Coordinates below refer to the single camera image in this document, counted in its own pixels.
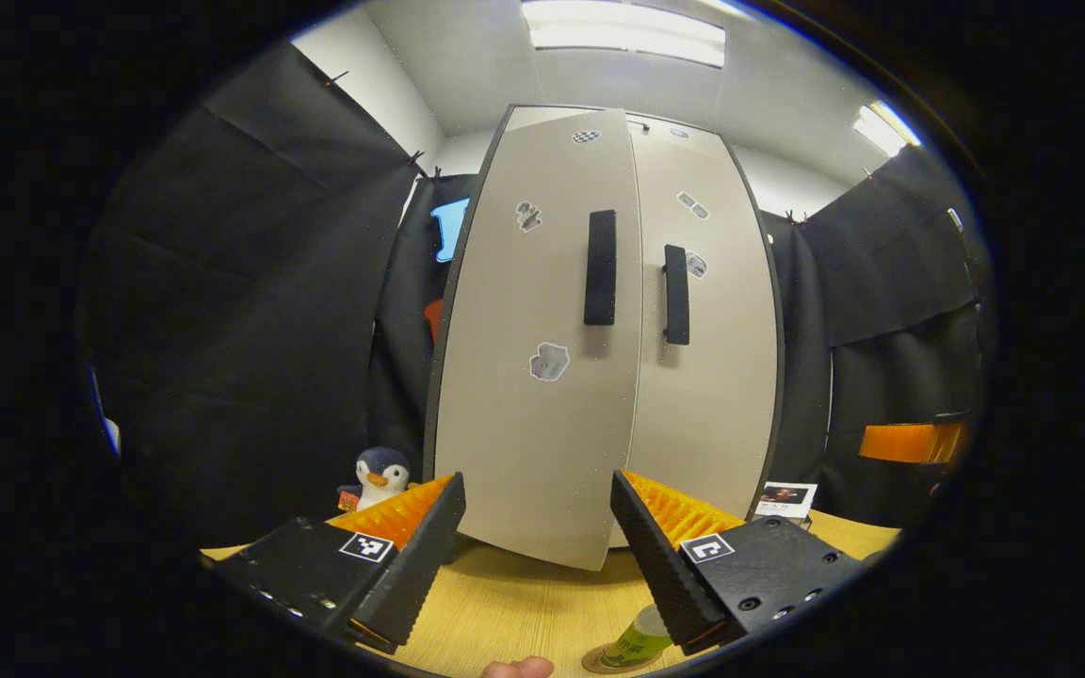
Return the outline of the green tea bottle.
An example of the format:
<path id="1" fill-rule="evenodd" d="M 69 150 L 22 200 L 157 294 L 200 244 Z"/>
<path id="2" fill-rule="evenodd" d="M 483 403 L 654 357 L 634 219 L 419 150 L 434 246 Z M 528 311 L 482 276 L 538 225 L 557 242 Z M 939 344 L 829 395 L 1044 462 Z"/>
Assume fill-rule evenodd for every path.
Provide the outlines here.
<path id="1" fill-rule="evenodd" d="M 654 658 L 654 661 L 674 644 L 666 623 L 660 617 L 658 605 L 642 609 L 611 643 L 617 645 L 615 654 L 625 654 L 631 658 Z"/>

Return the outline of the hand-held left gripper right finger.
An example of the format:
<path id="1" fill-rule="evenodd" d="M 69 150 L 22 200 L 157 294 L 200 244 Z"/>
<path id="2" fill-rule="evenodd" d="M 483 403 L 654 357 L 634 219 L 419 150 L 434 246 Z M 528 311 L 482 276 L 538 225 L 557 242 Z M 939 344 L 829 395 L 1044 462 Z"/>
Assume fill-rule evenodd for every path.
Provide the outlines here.
<path id="1" fill-rule="evenodd" d="M 672 643 L 688 655 L 797 621 L 866 570 L 792 520 L 740 521 L 625 469 L 608 502 Z"/>

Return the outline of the ceiling light panel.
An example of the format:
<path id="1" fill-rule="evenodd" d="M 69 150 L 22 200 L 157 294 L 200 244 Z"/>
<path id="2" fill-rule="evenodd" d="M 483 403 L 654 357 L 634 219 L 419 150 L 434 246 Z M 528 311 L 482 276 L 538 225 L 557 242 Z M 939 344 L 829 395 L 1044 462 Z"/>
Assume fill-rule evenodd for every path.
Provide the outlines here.
<path id="1" fill-rule="evenodd" d="M 610 0 L 522 0 L 535 50 L 611 50 L 726 64 L 723 27 L 666 9 Z"/>
<path id="2" fill-rule="evenodd" d="M 861 105 L 852 128 L 890 158 L 903 149 L 922 146 L 921 138 L 884 102 Z"/>

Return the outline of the grey cabinet door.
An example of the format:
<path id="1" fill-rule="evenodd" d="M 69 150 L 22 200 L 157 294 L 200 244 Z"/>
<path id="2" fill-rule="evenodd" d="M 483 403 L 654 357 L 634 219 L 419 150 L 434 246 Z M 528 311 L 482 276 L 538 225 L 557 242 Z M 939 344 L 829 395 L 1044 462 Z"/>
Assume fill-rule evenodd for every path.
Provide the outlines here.
<path id="1" fill-rule="evenodd" d="M 584 323 L 589 214 L 617 214 L 612 327 Z M 433 460 L 460 530 L 599 571 L 627 464 L 641 351 L 641 226 L 627 115 L 516 105 L 465 209 L 436 348 Z"/>
<path id="2" fill-rule="evenodd" d="M 641 220 L 641 353 L 630 472 L 748 519 L 779 408 L 780 303 L 769 240 L 720 135 L 630 133 Z M 688 251 L 690 343 L 671 345 L 664 246 Z"/>

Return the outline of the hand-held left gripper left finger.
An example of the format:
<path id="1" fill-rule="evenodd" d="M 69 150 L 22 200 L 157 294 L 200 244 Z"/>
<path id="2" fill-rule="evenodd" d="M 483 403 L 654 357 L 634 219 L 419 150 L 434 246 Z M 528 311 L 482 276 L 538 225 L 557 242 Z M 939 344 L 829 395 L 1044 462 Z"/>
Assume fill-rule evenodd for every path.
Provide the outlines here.
<path id="1" fill-rule="evenodd" d="M 461 473 L 328 521 L 293 519 L 210 570 L 263 609 L 332 642 L 408 644 L 465 513 Z"/>

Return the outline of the white photo-cover book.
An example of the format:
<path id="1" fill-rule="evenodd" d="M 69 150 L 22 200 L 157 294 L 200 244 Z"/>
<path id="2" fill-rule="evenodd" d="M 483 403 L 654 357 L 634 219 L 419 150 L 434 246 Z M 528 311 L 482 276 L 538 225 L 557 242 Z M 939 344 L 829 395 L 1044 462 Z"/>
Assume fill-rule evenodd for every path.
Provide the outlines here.
<path id="1" fill-rule="evenodd" d="M 760 492 L 754 519 L 788 519 L 793 524 L 808 529 L 810 506 L 817 496 L 818 485 L 814 482 L 768 481 Z"/>

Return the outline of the grey cabinet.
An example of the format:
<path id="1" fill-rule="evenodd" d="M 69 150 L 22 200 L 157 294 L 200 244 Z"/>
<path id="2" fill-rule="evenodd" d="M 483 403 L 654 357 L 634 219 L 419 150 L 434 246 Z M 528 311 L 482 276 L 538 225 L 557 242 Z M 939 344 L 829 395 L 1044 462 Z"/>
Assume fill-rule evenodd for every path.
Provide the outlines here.
<path id="1" fill-rule="evenodd" d="M 784 336 L 769 236 L 722 135 L 641 113 L 512 105 L 455 236 L 427 396 L 458 532 L 602 567 L 624 469 L 749 519 Z"/>

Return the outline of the penguin plush toy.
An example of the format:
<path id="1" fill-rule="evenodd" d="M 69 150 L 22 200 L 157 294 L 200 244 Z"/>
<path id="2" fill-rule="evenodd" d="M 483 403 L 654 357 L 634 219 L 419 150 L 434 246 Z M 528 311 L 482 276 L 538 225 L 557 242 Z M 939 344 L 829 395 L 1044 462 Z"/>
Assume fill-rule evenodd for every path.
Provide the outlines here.
<path id="1" fill-rule="evenodd" d="M 356 511 L 362 511 L 410 489 L 411 474 L 408 459 L 392 447 L 376 446 L 366 449 L 356 460 L 359 489 Z"/>

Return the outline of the round cork coaster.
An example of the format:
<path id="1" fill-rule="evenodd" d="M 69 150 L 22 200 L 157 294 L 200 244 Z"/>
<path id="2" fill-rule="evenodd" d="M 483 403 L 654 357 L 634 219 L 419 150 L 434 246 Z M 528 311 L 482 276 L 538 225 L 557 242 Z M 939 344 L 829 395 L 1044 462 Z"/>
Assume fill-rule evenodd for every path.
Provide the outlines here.
<path id="1" fill-rule="evenodd" d="M 617 651 L 617 645 L 614 643 L 595 647 L 580 658 L 582 669 L 603 675 L 621 674 L 640 670 L 654 661 L 654 658 L 631 658 L 625 654 L 615 654 L 614 651 Z"/>

